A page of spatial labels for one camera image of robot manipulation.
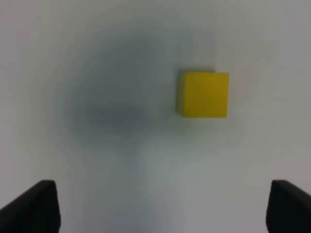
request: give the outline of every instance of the yellow cube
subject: yellow cube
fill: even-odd
[[[177,112],[183,117],[226,117],[229,74],[185,72],[178,77]]]

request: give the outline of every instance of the cube side face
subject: cube side face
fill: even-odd
[[[185,117],[226,117],[229,74],[186,72]]]
[[[177,106],[176,111],[181,116],[184,116],[185,107],[185,75],[181,74],[178,77],[178,87],[177,87]]]

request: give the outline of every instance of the white surface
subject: white surface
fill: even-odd
[[[266,232],[272,179],[311,192],[309,9],[2,0],[0,206],[54,179],[63,233]],[[230,73],[228,118],[173,113],[180,68]]]

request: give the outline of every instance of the wooden block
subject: wooden block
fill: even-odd
[[[178,77],[177,112],[183,117],[226,117],[228,86],[228,73],[182,73]]]

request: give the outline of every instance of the cube top face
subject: cube top face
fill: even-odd
[[[177,112],[184,117],[226,117],[229,74],[185,72],[178,80]]]

